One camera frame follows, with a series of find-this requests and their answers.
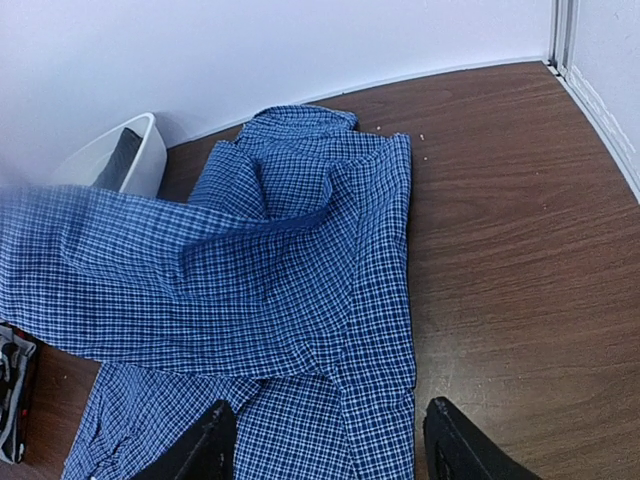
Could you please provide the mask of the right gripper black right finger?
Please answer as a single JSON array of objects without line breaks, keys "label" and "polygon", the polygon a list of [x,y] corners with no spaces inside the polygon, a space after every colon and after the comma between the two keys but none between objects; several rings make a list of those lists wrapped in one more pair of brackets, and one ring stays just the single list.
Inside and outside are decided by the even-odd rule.
[{"label": "right gripper black right finger", "polygon": [[423,422],[430,479],[540,480],[513,460],[446,397],[430,400]]}]

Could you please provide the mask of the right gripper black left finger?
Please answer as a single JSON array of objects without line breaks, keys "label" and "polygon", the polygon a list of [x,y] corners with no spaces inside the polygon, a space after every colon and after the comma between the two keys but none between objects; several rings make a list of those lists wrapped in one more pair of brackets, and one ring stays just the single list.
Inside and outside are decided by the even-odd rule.
[{"label": "right gripper black left finger", "polygon": [[158,459],[142,470],[149,480],[232,479],[236,417],[217,400]]}]

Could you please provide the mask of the blue checked long sleeve shirt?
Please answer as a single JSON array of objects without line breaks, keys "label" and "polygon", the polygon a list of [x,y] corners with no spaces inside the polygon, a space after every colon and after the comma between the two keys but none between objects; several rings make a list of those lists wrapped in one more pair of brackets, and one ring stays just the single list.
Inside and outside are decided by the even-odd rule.
[{"label": "blue checked long sleeve shirt", "polygon": [[282,106],[187,203],[1,192],[1,317],[100,363],[63,475],[130,479],[215,401],[238,479],[410,479],[411,141]]}]

